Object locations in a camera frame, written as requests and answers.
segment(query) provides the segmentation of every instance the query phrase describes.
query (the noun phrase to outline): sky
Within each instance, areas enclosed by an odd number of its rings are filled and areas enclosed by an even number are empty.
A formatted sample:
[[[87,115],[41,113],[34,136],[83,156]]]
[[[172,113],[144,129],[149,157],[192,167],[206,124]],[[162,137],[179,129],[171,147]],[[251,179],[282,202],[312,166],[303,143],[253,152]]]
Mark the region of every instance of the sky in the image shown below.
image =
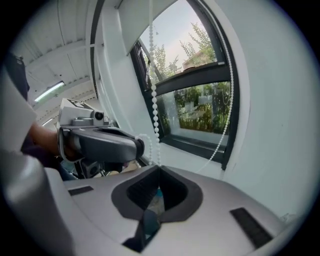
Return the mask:
[[[191,23],[198,23],[200,28],[204,29],[197,14],[186,0],[178,0],[154,20],[154,44],[159,47],[164,45],[167,65],[173,62],[177,55],[179,55],[179,61],[176,64],[178,68],[182,67],[182,63],[188,59],[187,54],[180,45],[180,40],[185,43],[192,43],[196,52],[199,50],[198,44],[189,35],[190,33],[195,38],[198,38]],[[147,49],[149,49],[149,27],[147,27],[140,38]]]

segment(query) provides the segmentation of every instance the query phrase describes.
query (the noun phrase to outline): fluorescent light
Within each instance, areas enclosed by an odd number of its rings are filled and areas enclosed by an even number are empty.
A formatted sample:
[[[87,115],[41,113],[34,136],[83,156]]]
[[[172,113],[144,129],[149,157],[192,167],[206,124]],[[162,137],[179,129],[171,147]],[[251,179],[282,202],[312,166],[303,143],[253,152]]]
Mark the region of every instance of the fluorescent light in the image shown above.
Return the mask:
[[[43,97],[47,96],[49,93],[52,93],[54,90],[58,89],[61,86],[64,86],[65,83],[64,82],[58,82],[57,84],[55,84],[54,86],[52,86],[50,89],[46,90],[44,93],[42,93],[38,98],[36,98],[34,101],[38,102],[40,101]]]
[[[53,118],[50,118],[48,121],[46,121],[42,126],[45,126],[47,123],[49,123]]]

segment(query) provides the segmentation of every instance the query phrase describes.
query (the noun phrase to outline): black window frame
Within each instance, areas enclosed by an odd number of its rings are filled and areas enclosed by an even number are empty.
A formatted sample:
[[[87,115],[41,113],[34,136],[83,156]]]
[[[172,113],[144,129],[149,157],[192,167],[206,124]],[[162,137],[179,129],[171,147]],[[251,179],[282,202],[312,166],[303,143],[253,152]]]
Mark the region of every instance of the black window frame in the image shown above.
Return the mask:
[[[206,4],[202,0],[200,1],[204,6],[206,6]],[[188,70],[185,70],[184,72],[175,74],[158,82],[156,84],[156,93],[157,96],[160,96],[175,90],[194,87],[198,85],[231,81],[229,64],[226,60],[227,58],[224,47],[222,45],[222,39],[218,33],[218,29],[216,28],[214,21],[210,16],[212,15],[222,33],[222,36],[226,43],[227,50],[230,55],[231,65],[233,67],[233,103],[230,117],[228,141],[226,146],[220,146],[219,150],[212,159],[212,161],[214,162],[221,163],[221,168],[225,170],[230,159],[231,152],[233,150],[239,122],[240,86],[236,62],[228,38],[226,37],[224,30],[222,29],[219,21],[217,20],[216,16],[212,13],[212,11],[208,13],[208,11],[196,0],[187,0],[187,2],[195,11],[197,16],[201,20],[206,32],[208,33],[212,47],[215,50],[217,61],[190,68]],[[142,45],[139,41],[137,41],[130,52],[130,56],[141,89],[141,93],[144,98],[144,102],[146,104],[151,121],[153,122],[154,115],[152,108],[153,102],[151,95],[151,81],[150,78],[148,78],[148,82],[146,82],[147,66],[141,49]],[[197,139],[191,139],[173,134],[164,135],[163,126],[159,125],[158,128],[161,143],[165,143],[172,147],[178,148],[180,150],[192,153],[194,155],[206,159],[209,159],[212,156],[217,147],[217,144],[215,143],[203,142]]]

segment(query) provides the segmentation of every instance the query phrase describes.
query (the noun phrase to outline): ceiling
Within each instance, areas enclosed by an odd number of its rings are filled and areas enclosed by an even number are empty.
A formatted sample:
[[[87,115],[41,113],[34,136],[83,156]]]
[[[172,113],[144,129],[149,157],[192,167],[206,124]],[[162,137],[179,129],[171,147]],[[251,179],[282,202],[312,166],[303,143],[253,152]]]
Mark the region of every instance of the ceiling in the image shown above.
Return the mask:
[[[11,51],[22,56],[30,86],[28,101],[37,121],[57,122],[62,98],[86,101],[97,98],[90,48],[94,13],[101,0],[51,0],[45,4],[17,37]],[[48,88],[65,85],[44,100],[34,101]]]

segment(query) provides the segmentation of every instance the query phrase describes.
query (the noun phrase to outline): glass pane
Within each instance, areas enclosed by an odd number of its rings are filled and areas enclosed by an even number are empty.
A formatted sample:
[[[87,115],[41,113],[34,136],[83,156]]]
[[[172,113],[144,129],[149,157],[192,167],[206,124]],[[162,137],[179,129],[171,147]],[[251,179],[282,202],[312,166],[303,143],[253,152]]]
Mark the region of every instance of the glass pane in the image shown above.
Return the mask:
[[[164,135],[219,143],[230,105],[230,82],[215,82],[160,95],[158,112]],[[228,141],[229,127],[222,145]]]
[[[158,74],[155,79],[151,79],[152,84],[188,68],[217,61],[205,27],[186,0],[178,0],[172,4],[154,20],[153,25],[154,62]],[[149,27],[140,40],[145,45],[145,50],[149,51]],[[143,56],[148,65],[146,53],[143,52]]]

